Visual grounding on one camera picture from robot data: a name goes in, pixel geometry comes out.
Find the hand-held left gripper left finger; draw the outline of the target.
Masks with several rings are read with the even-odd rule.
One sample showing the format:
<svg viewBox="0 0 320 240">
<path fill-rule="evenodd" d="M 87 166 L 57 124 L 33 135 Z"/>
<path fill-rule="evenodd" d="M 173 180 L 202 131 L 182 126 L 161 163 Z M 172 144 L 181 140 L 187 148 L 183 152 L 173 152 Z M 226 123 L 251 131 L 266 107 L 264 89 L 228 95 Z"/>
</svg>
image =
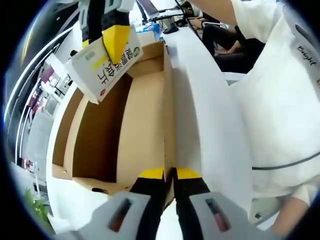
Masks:
<svg viewBox="0 0 320 240">
<path fill-rule="evenodd" d="M 166 202 L 163 168 L 139 174 L 129 191 L 98 207 L 88 224 L 57 234 L 56 240 L 154 240 Z"/>
</svg>

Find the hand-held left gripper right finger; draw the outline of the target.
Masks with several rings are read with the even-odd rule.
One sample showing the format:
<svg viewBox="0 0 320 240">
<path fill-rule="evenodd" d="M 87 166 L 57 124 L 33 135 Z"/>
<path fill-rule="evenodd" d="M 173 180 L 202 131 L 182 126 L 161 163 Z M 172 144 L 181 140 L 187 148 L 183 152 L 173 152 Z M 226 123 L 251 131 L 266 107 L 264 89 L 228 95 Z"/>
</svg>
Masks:
<svg viewBox="0 0 320 240">
<path fill-rule="evenodd" d="M 185 240 L 276 240 L 258 229 L 247 212 L 207 184 L 194 170 L 172 168 L 176 214 Z"/>
</svg>

